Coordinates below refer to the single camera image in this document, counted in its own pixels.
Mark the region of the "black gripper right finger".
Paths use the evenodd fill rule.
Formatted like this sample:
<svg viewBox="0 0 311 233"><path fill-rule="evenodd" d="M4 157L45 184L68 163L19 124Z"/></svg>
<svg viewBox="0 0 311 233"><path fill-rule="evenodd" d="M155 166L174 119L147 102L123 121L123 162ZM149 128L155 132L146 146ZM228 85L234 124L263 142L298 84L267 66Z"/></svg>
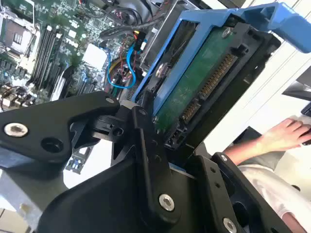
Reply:
<svg viewBox="0 0 311 233"><path fill-rule="evenodd" d="M289 228L223 153L194 157L207 233L287 233Z"/></svg>

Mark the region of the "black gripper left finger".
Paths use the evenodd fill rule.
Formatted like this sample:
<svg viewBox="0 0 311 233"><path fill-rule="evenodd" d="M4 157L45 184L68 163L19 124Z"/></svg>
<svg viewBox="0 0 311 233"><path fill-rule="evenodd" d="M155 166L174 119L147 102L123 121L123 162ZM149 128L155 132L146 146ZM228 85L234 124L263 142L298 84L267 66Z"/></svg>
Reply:
<svg viewBox="0 0 311 233"><path fill-rule="evenodd" d="M112 142L113 166L135 164L142 219L179 220L169 163L144 108L99 91L1 113L0 127L1 167L39 179L58 175L79 149Z"/></svg>

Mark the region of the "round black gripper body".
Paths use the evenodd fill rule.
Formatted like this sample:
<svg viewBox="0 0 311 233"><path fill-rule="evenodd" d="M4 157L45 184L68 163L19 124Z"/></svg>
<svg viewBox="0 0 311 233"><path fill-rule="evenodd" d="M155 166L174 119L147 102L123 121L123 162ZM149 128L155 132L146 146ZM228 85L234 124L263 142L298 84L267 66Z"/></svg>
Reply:
<svg viewBox="0 0 311 233"><path fill-rule="evenodd" d="M135 164L121 162L56 197L43 212L38 233L212 233L197 181L171 169L181 217L172 227L147 226L139 210Z"/></svg>

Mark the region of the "person's hand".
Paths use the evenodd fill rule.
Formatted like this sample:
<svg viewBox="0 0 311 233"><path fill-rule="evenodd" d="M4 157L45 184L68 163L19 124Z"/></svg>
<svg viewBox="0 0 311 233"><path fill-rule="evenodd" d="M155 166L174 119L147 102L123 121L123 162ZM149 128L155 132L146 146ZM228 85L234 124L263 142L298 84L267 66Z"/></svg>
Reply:
<svg viewBox="0 0 311 233"><path fill-rule="evenodd" d="M258 140L258 146L263 152L286 151L299 148L310 139L310 124L287 118L264 133Z"/></svg>

